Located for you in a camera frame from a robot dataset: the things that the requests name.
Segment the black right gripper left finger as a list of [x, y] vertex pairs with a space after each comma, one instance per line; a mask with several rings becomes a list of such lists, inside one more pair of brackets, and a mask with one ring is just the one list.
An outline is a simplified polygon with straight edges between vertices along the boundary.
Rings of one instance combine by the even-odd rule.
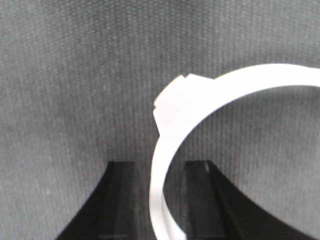
[[133, 161], [109, 161], [89, 198], [58, 240], [135, 240], [136, 166]]

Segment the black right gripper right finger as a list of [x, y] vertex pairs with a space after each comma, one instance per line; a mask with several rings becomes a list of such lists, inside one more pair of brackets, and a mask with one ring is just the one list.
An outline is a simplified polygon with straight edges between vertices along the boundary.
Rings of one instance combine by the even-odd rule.
[[185, 162], [189, 240], [310, 240], [244, 195], [210, 160]]

